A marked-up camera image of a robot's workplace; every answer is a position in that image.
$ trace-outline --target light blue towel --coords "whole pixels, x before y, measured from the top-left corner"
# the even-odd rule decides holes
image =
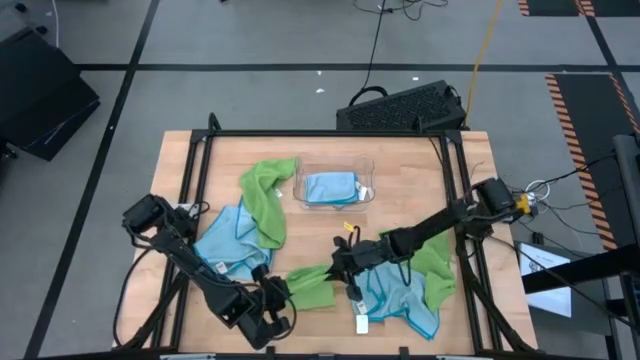
[[[405,279],[409,273],[403,266]],[[424,303],[425,277],[411,270],[411,285],[405,286],[397,264],[382,263],[372,270],[356,276],[362,290],[362,301],[367,306],[371,322],[383,322],[389,316],[403,317],[412,329],[427,340],[432,340],[440,327],[440,312],[431,312]],[[353,311],[359,314],[356,303]]]
[[[307,176],[306,201],[311,204],[351,204],[358,201],[355,173],[326,172]]]
[[[272,250],[258,246],[258,230],[242,199],[238,206],[225,206],[213,224],[196,242],[196,253],[220,272],[224,263],[229,278],[251,280],[251,270],[260,264],[271,266]]]

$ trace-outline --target clear plastic container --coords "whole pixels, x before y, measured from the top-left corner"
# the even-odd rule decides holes
[[[373,182],[373,160],[365,155],[359,156],[316,156],[300,154],[296,158],[295,183],[293,197],[300,201],[305,209],[362,211],[375,197]],[[317,203],[307,199],[307,183],[311,175],[320,173],[354,173],[359,186],[366,187],[364,194],[358,191],[358,198],[349,203]]]

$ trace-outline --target green towel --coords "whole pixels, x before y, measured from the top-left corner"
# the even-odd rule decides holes
[[[328,265],[314,265],[296,269],[287,275],[287,286],[291,292],[291,301],[297,310],[334,306],[333,285],[324,281],[329,274]]]
[[[262,160],[240,177],[244,204],[256,222],[262,248],[279,249],[287,237],[284,214],[273,189],[290,178],[295,167],[295,159]]]
[[[456,291],[456,280],[449,267],[449,236],[442,232],[424,243],[411,258],[411,270],[425,275],[424,302],[431,311]]]

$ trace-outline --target concrete floor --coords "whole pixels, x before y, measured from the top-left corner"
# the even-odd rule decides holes
[[[33,19],[55,29],[47,15],[50,2],[27,3]],[[150,3],[58,0],[60,48],[78,64],[126,65]],[[359,3],[375,8],[377,1]],[[418,22],[401,13],[385,16],[375,61],[473,64],[493,6],[493,0],[450,0],[446,8],[425,6]],[[20,25],[1,21],[9,15],[15,16],[0,14],[5,36]],[[350,0],[160,0],[140,63],[363,64],[376,22]],[[640,32],[640,21],[598,23],[620,64],[640,63],[637,37],[629,36]],[[53,42],[53,32],[46,38]],[[515,1],[505,1],[484,62],[606,64],[584,17],[527,18]],[[202,128],[210,111],[225,129],[332,129],[335,110],[360,89],[365,71],[138,71],[113,129],[106,125],[124,71],[85,71],[82,77],[101,97],[98,110],[52,162],[21,154],[0,173],[2,359],[25,354],[105,131],[115,131],[113,142],[40,356],[109,349],[118,292],[133,255],[121,213],[148,192],[164,131]],[[624,77],[640,96],[640,74]],[[369,83],[396,92],[441,79],[466,95],[471,72],[375,71]],[[524,187],[573,166],[543,72],[480,73],[470,126],[489,133],[498,172],[510,185]],[[550,200],[565,206],[586,201],[576,177],[554,185]],[[595,230],[585,207],[563,215],[576,227]],[[602,249],[598,238],[577,236],[548,214],[530,226],[572,249]],[[518,240],[529,237],[518,226],[512,232]],[[600,336],[538,323],[536,335],[549,353],[607,354]]]

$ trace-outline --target wooden table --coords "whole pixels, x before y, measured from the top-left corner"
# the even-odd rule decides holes
[[[175,203],[178,199],[189,138],[189,131],[171,131],[164,136],[151,192],[170,202]],[[486,133],[463,133],[463,144],[472,184],[496,175]],[[198,151],[191,196],[195,194],[202,146]],[[284,247],[275,252],[275,275],[284,277],[298,267],[330,263],[334,251],[332,239],[335,235],[346,236],[345,221],[360,225],[363,239],[375,238],[381,230],[412,226],[446,206],[442,168],[426,138],[216,137],[204,195],[211,210],[201,218],[199,233],[213,222],[224,205],[238,203],[242,193],[239,177],[257,161],[294,157],[303,152],[326,156],[367,154],[375,161],[376,197],[363,212],[318,216],[317,212],[303,209],[293,199],[293,181],[287,181],[281,188],[285,195],[280,200],[288,234]],[[462,187],[452,146],[450,153],[454,177],[458,181],[457,194],[460,195]],[[496,225],[494,229],[496,237],[511,242],[508,226]],[[451,269],[459,281],[457,292],[440,309],[440,329],[433,341],[426,341],[402,319],[370,324],[368,335],[356,335],[355,319],[344,285],[334,283],[337,306],[298,312],[298,323],[291,336],[272,344],[278,353],[397,354],[398,347],[408,346],[412,354],[473,354],[454,249],[455,237],[451,232]],[[537,347],[515,253],[492,240],[484,242],[484,249],[496,305],[521,337]],[[118,326],[123,341],[135,333],[156,305],[165,263],[163,255],[153,252],[133,273]],[[477,305],[483,345],[491,348],[486,313],[479,301]],[[163,344],[169,343],[173,315],[172,309],[167,312]],[[188,293],[180,351],[254,352],[237,328],[228,330],[211,314],[202,292],[193,284]]]

